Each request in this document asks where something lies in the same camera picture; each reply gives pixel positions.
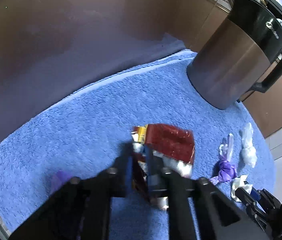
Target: blue rug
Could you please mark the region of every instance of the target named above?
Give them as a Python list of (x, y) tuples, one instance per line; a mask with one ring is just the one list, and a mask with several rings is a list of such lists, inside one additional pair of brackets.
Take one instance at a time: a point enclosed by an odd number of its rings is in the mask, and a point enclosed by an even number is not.
[[(95, 176), (118, 156), (120, 143), (131, 140), (131, 127), (147, 123), (193, 130), (194, 179), (212, 177), (219, 145), (233, 133), (238, 174), (272, 192), (274, 162), (262, 134), (242, 103), (218, 110), (196, 92), (186, 75), (195, 55), (183, 50), (88, 85), (6, 138), (0, 144), (0, 215), (8, 229), (14, 231), (47, 200), (58, 170), (83, 179)], [(247, 122), (254, 128), (254, 169), (240, 164), (240, 130)], [(230, 186), (218, 187), (230, 197)], [(110, 239), (168, 239), (167, 213), (136, 193), (113, 200), (110, 227)]]

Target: white tissue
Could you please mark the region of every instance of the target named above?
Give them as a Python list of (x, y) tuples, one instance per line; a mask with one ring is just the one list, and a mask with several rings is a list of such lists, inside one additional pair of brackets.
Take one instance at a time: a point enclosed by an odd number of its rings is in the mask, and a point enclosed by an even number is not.
[(242, 175), (241, 177), (235, 178), (233, 180), (232, 187), (231, 187), (231, 198), (233, 198), (234, 201), (236, 202), (241, 202), (241, 200), (239, 200), (239, 198), (235, 195), (235, 191), (237, 190), (237, 188), (241, 187), (249, 194), (251, 193), (253, 185), (244, 184), (244, 181), (247, 180), (247, 177), (248, 177), (247, 175)]
[(252, 144), (253, 128), (252, 124), (248, 122), (242, 131), (242, 158), (245, 164), (248, 164), (254, 168), (257, 163), (256, 149)]

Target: kettle handle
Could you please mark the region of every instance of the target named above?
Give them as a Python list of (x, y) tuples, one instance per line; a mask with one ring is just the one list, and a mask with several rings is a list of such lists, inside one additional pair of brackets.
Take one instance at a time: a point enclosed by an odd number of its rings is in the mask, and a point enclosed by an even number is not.
[(261, 93), (265, 93), (279, 79), (281, 75), (282, 59), (262, 82), (255, 82), (248, 91), (258, 91)]

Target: red snack wrapper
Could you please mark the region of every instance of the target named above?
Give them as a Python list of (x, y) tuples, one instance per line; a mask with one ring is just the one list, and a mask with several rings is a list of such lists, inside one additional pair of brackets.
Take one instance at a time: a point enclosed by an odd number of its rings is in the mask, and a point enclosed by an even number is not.
[(163, 124), (149, 124), (145, 144), (170, 158), (193, 164), (194, 138), (190, 130)]
[(171, 168), (183, 177), (190, 177), (194, 161), (194, 138), (190, 130), (157, 123), (137, 126), (132, 129), (133, 149), (133, 181), (137, 191), (151, 204), (166, 210), (167, 198), (150, 198), (147, 188), (147, 165), (144, 146), (153, 149), (153, 155), (163, 159), (165, 167)]

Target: kettle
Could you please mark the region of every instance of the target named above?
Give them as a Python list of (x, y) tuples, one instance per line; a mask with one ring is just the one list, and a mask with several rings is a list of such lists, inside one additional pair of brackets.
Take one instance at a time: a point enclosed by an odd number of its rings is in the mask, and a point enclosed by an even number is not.
[(247, 91), (265, 93), (282, 75), (282, 26), (256, 0), (234, 0), (233, 8), (187, 67), (191, 84), (211, 105), (226, 109)]

